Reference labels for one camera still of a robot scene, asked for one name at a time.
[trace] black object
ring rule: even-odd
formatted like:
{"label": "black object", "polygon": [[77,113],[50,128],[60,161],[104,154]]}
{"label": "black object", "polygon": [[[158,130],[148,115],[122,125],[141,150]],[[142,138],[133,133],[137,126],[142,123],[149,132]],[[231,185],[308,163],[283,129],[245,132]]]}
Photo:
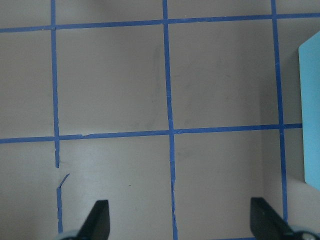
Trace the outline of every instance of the black object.
{"label": "black object", "polygon": [[99,200],[95,202],[78,234],[62,240],[107,240],[109,233],[109,203],[108,200]]}
{"label": "black object", "polygon": [[256,240],[320,240],[309,231],[294,232],[262,197],[251,198],[250,229]]}

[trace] blue tape grid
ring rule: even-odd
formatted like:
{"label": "blue tape grid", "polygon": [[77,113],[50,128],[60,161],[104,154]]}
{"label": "blue tape grid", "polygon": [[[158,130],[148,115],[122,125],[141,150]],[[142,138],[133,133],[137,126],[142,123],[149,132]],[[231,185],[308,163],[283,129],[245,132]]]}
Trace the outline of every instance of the blue tape grid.
{"label": "blue tape grid", "polygon": [[[282,180],[282,207],[283,218],[288,220],[288,204],[287,204],[287,178],[286,178],[286,153],[285,153],[285,129],[300,129],[301,123],[284,124],[282,86],[281,86],[281,70],[279,56],[279,39],[277,19],[297,19],[297,18],[320,18],[320,13],[297,13],[297,14],[277,14],[276,1],[270,0],[272,14],[267,15],[245,15],[245,16],[221,16],[221,17],[198,17],[198,18],[177,18],[168,19],[167,0],[162,0],[163,19],[143,20],[143,21],[123,21],[123,22],[98,22],[98,23],[80,23],[80,24],[56,24],[56,3],[51,0],[51,24],[44,26],[30,27],[12,27],[1,28],[0,33],[16,33],[51,30],[51,60],[52,60],[52,91],[53,91],[53,118],[54,118],[54,136],[44,137],[17,137],[0,139],[0,144],[6,143],[27,143],[27,142],[52,142],[55,145],[55,163],[59,167],[60,140],[79,140],[79,139],[99,139],[99,138],[121,138],[121,137],[140,137],[140,136],[159,136],[169,135],[170,148],[170,174],[171,174],[171,202],[172,202],[172,228],[173,239],[178,240],[178,230],[175,216],[175,135],[179,134],[197,134],[197,133],[216,133],[216,132],[233,132],[233,131],[256,131],[256,130],[279,130],[280,138],[280,157],[281,157],[281,180]],[[174,129],[172,96],[171,96],[171,77],[170,77],[170,51],[169,51],[169,25],[183,23],[199,23],[199,22],[224,22],[224,21],[245,21],[245,20],[272,20],[273,27],[273,43],[275,57],[275,72],[277,86],[278,101],[278,122],[279,124],[270,125],[249,125],[249,126],[226,126],[226,127],[208,127],[208,128],[189,128]],[[56,46],[56,30],[61,29],[82,29],[82,28],[108,28],[108,27],[125,27],[125,26],[147,26],[147,25],[163,25],[164,37],[164,56],[165,56],[165,79],[166,79],[166,95],[167,95],[167,113],[168,113],[168,130],[155,131],[137,131],[137,132],[116,132],[116,133],[95,133],[89,135],[60,135],[59,119],[58,119],[58,78],[57,78],[57,46]],[[66,175],[57,188],[57,207],[58,207],[58,231],[63,231],[62,225],[62,199],[61,187],[67,177]],[[253,240],[254,238],[234,238],[233,240]]]}

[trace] grid square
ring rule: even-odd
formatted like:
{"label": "grid square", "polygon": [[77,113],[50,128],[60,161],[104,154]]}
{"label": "grid square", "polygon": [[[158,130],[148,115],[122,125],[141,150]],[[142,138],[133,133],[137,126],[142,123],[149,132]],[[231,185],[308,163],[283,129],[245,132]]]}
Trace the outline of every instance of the grid square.
{"label": "grid square", "polygon": [[168,129],[163,27],[57,33],[61,134]]}
{"label": "grid square", "polygon": [[52,136],[50,31],[0,34],[0,138]]}
{"label": "grid square", "polygon": [[318,0],[276,0],[278,14],[308,14],[320,12]]}
{"label": "grid square", "polygon": [[286,124],[302,122],[298,48],[320,29],[320,19],[278,20],[283,118]]}
{"label": "grid square", "polygon": [[109,239],[172,239],[169,137],[61,141],[63,226],[79,228],[109,200]]}
{"label": "grid square", "polygon": [[159,0],[56,0],[57,24],[156,20],[163,18]]}
{"label": "grid square", "polygon": [[169,18],[271,14],[270,0],[168,0]]}
{"label": "grid square", "polygon": [[306,184],[302,129],[285,130],[288,222],[320,232],[320,192]]}
{"label": "grid square", "polygon": [[1,0],[0,28],[50,25],[50,1]]}
{"label": "grid square", "polygon": [[169,27],[175,128],[278,123],[271,20]]}
{"label": "grid square", "polygon": [[282,213],[277,130],[182,134],[175,143],[179,239],[252,236],[251,197]]}
{"label": "grid square", "polygon": [[0,144],[1,239],[53,239],[58,175],[53,142]]}

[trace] teal object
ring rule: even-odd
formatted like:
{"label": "teal object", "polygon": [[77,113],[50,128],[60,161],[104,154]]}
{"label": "teal object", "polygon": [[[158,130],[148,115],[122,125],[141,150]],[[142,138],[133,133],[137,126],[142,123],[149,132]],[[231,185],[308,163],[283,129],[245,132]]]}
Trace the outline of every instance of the teal object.
{"label": "teal object", "polygon": [[320,32],[299,47],[304,179],[320,191]]}

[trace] light blue board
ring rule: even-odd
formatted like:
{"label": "light blue board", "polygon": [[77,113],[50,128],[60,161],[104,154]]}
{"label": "light blue board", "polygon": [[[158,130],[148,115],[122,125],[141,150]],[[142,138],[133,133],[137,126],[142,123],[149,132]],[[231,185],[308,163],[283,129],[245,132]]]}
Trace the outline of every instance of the light blue board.
{"label": "light blue board", "polygon": [[304,179],[320,190],[320,32],[299,47]]}

